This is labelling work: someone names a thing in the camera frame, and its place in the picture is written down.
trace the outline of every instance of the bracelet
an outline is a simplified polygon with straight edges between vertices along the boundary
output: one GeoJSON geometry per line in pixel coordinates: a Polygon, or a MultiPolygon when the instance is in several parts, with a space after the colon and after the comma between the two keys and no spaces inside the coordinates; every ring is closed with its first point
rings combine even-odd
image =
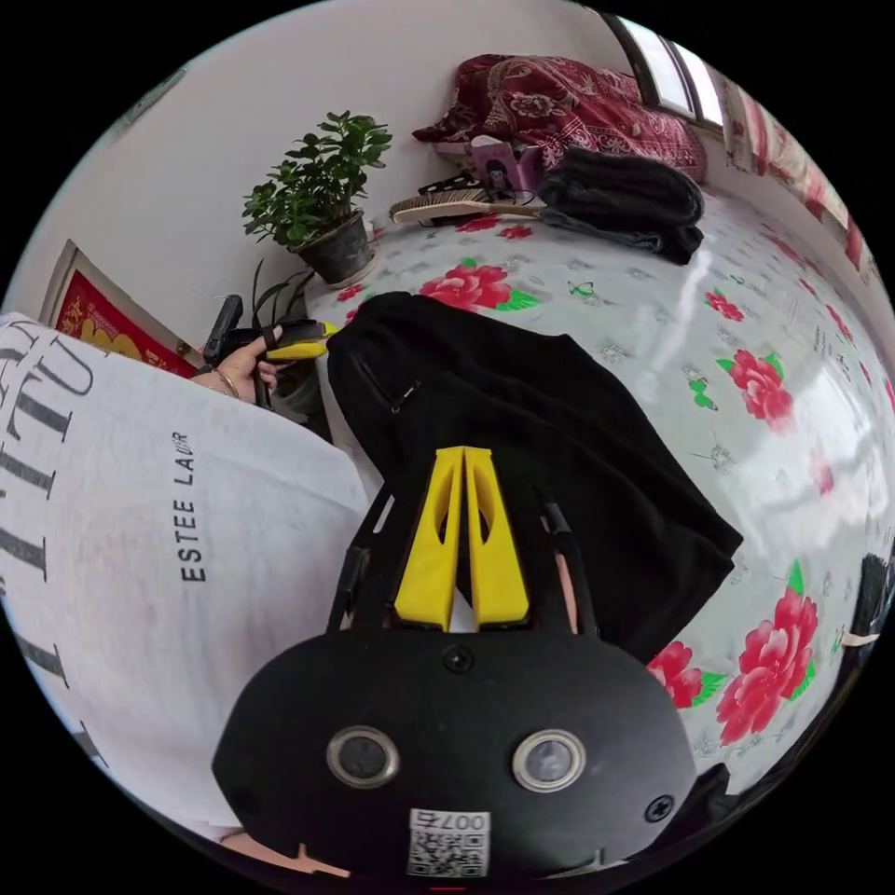
{"type": "Polygon", "coordinates": [[[240,393],[236,386],[233,384],[233,380],[226,373],[218,370],[217,368],[214,370],[214,372],[221,378],[221,381],[224,383],[224,388],[227,391],[227,394],[231,398],[239,398],[240,393]]]}

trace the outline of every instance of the camera lens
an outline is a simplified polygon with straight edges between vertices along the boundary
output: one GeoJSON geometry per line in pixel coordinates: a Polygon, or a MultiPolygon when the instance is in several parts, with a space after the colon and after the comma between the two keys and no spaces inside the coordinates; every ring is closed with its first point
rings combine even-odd
{"type": "Polygon", "coordinates": [[[329,741],[326,762],[347,786],[374,789],[398,772],[398,750],[373,727],[348,727],[329,741]]]}
{"type": "Polygon", "coordinates": [[[543,730],[526,738],[513,756],[516,781],[532,792],[571,786],[585,767],[585,747],[562,730],[543,730]]]}

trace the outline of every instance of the red flower print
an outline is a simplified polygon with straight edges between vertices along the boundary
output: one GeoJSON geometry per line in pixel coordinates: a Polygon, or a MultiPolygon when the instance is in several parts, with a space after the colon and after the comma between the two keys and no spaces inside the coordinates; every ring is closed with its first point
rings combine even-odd
{"type": "Polygon", "coordinates": [[[728,320],[736,320],[739,323],[743,319],[743,312],[732,301],[728,301],[720,292],[707,292],[706,303],[720,314],[723,314],[728,320]]]}
{"type": "Polygon", "coordinates": [[[503,236],[505,240],[524,240],[527,236],[530,236],[534,231],[531,227],[522,227],[521,225],[516,225],[514,227],[504,227],[498,236],[503,236]]]}
{"type": "Polygon", "coordinates": [[[769,240],[771,240],[783,254],[785,254],[788,258],[790,258],[792,261],[794,261],[800,267],[802,267],[804,265],[804,262],[802,261],[802,256],[799,255],[799,253],[796,252],[795,249],[793,249],[792,246],[788,242],[785,242],[779,236],[767,236],[767,238],[769,240]]]}
{"type": "Polygon", "coordinates": [[[460,266],[449,270],[443,277],[424,283],[420,293],[452,308],[494,310],[510,300],[510,287],[502,282],[505,279],[506,271],[502,268],[460,266]]]}
{"type": "Polygon", "coordinates": [[[811,451],[811,477],[821,497],[833,490],[833,470],[819,447],[811,451]]]}
{"type": "Polygon", "coordinates": [[[851,331],[845,324],[845,321],[839,316],[836,312],[836,309],[831,305],[827,305],[827,310],[830,312],[830,316],[836,321],[836,325],[839,327],[839,332],[845,336],[849,342],[854,342],[854,337],[851,335],[851,331]]]}
{"type": "Polygon", "coordinates": [[[679,709],[689,709],[702,689],[702,671],[687,667],[692,658],[693,650],[675,640],[647,666],[679,709]]]}
{"type": "Polygon", "coordinates": [[[792,428],[792,395],[782,388],[780,374],[772,364],[740,349],[734,355],[730,375],[742,389],[746,409],[755,419],[765,420],[778,434],[792,428]]]}
{"type": "Polygon", "coordinates": [[[465,224],[457,225],[458,233],[476,233],[478,230],[490,230],[501,223],[501,219],[496,214],[486,214],[484,217],[477,217],[465,224]]]}
{"type": "Polygon", "coordinates": [[[338,294],[336,301],[348,301],[349,298],[359,296],[363,291],[364,285],[362,283],[356,283],[354,286],[349,286],[347,289],[343,289],[338,294]]]}
{"type": "Polygon", "coordinates": [[[729,746],[746,734],[760,734],[777,710],[805,680],[818,627],[818,607],[791,587],[777,604],[774,621],[763,621],[746,635],[739,657],[740,673],[718,704],[724,725],[721,744],[729,746]]]}
{"type": "Polygon", "coordinates": [[[824,280],[823,271],[810,259],[803,258],[803,263],[807,264],[822,280],[824,280]]]}

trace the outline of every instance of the black plant pot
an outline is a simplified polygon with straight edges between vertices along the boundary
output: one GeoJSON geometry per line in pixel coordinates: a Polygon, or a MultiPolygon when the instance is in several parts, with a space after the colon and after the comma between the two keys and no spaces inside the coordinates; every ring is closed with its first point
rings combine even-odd
{"type": "Polygon", "coordinates": [[[327,285],[351,285],[374,261],[360,210],[331,233],[294,250],[327,285]]]}

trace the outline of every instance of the red blanket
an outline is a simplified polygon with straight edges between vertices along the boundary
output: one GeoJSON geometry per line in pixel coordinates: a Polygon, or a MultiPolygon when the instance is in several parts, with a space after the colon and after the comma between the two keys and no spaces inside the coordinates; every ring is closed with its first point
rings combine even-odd
{"type": "Polygon", "coordinates": [[[464,143],[480,134],[540,146],[547,168],[579,144],[658,158],[697,183],[706,177],[705,149],[685,121],[644,108],[633,77],[571,59],[468,59],[454,76],[447,114],[413,132],[424,143],[464,143]]]}

